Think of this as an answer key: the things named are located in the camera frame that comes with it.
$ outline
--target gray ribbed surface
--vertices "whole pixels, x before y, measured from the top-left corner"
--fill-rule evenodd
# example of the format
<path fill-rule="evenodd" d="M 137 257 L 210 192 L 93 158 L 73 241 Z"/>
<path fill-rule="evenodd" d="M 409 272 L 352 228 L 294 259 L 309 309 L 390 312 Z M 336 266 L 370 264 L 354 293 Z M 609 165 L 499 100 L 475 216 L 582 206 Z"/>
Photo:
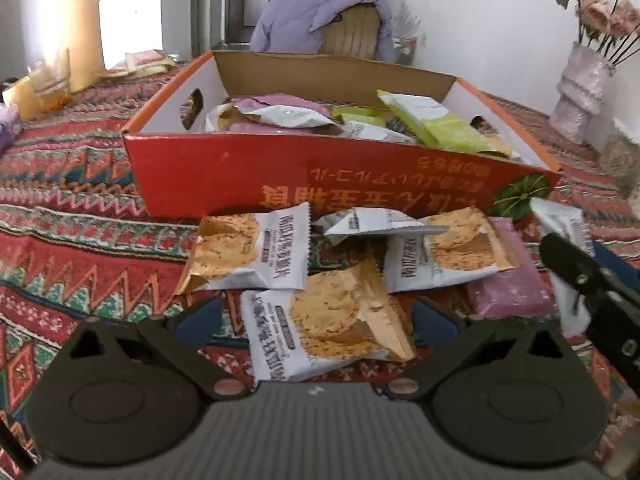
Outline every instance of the gray ribbed surface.
<path fill-rule="evenodd" d="M 420 409 L 368 384 L 263 384 L 214 405 L 180 446 L 121 469 L 44 463 L 30 480 L 604 480 L 582 463 L 518 472 L 449 447 Z"/>

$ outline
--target white vase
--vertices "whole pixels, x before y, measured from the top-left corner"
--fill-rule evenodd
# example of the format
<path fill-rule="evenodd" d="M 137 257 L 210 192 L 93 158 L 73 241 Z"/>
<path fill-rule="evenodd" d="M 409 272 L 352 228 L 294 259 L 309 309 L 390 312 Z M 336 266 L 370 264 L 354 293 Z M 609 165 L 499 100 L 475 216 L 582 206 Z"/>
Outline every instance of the white vase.
<path fill-rule="evenodd" d="M 574 43 L 558 83 L 560 100 L 548 123 L 567 139 L 582 144 L 591 120 L 600 114 L 607 83 L 615 71 L 595 50 Z"/>

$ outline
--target red cardboard box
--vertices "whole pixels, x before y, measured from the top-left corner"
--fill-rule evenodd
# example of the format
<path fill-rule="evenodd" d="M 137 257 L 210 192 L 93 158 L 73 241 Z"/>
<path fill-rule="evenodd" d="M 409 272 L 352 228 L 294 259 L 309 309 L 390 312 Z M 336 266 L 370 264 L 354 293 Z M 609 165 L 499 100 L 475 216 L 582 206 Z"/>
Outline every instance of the red cardboard box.
<path fill-rule="evenodd" d="M 373 140 L 198 133 L 206 114 L 230 96 L 282 92 L 383 108 L 378 89 L 430 96 L 465 121 L 481 116 L 527 164 Z M 190 96 L 194 117 L 185 120 L 181 109 Z M 560 171 L 531 134 L 468 82 L 337 56 L 207 52 L 156 93 L 126 126 L 124 139 L 146 208 L 163 218 L 309 201 L 316 217 L 371 206 L 421 218 L 476 205 L 522 221 L 530 197 L 548 195 Z"/>

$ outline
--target purple package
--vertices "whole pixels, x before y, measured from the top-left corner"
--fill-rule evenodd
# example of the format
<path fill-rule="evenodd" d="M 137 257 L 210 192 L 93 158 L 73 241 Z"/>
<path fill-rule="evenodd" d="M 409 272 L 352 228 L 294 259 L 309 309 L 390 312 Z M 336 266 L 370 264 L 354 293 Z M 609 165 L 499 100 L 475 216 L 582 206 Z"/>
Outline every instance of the purple package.
<path fill-rule="evenodd" d="M 232 134 L 256 134 L 256 135 L 313 135 L 315 131 L 311 128 L 279 128 L 269 124 L 260 123 L 233 123 L 229 126 L 229 133 Z"/>
<path fill-rule="evenodd" d="M 491 218 L 503 241 L 520 267 L 467 283 L 466 290 L 476 313 L 488 318 L 507 316 L 546 316 L 553 312 L 553 301 L 540 278 L 532 257 L 509 218 Z"/>
<path fill-rule="evenodd" d="M 21 131 L 18 107 L 0 105 L 0 155 L 13 145 Z"/>
<path fill-rule="evenodd" d="M 331 118 L 329 110 L 324 106 L 293 95 L 272 94 L 237 98 L 233 99 L 233 104 L 236 108 L 248 108 L 250 110 L 259 110 L 260 108 L 266 108 L 267 106 L 278 105 L 296 106 L 298 108 L 309 108 L 311 110 L 315 110 L 319 114 Z"/>

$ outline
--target thermos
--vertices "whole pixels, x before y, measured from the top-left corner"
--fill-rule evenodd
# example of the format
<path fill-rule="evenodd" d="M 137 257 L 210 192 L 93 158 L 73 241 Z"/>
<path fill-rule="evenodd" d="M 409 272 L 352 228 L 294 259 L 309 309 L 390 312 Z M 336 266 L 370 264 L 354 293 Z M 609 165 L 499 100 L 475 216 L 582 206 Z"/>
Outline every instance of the thermos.
<path fill-rule="evenodd" d="M 100 35 L 100 0 L 54 0 L 58 6 L 60 39 L 69 49 L 70 86 L 78 92 L 99 80 L 104 71 Z"/>

